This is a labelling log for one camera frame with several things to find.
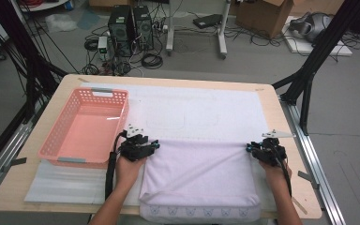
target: table top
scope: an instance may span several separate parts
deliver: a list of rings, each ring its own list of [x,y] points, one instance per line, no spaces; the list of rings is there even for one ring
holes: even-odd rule
[[[61,81],[49,105],[39,118],[27,142],[17,158],[27,158],[26,163],[12,166],[0,186],[0,211],[16,212],[63,212],[63,213],[96,213],[100,205],[81,203],[47,203],[25,202],[24,198],[41,161],[38,158],[38,149],[49,134],[54,121],[65,105],[72,89],[82,83],[118,83],[149,86],[173,86],[208,88],[220,90],[251,91],[259,95],[262,110],[269,129],[291,133],[288,122],[278,101],[274,88],[269,84],[240,83],[240,82],[206,82],[173,79],[150,79],[130,77],[107,77],[91,75],[67,75]],[[279,139],[286,148],[289,165],[293,170],[292,199],[300,218],[320,218],[321,207],[309,181],[297,176],[297,172],[306,172],[294,139]],[[122,214],[138,215],[138,206],[124,206]],[[264,208],[262,218],[275,218],[275,209]]]

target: pink plastic basket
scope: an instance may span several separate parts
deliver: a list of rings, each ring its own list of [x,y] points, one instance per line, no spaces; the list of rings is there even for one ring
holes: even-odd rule
[[[38,155],[59,166],[107,168],[127,117],[128,91],[75,88]]]

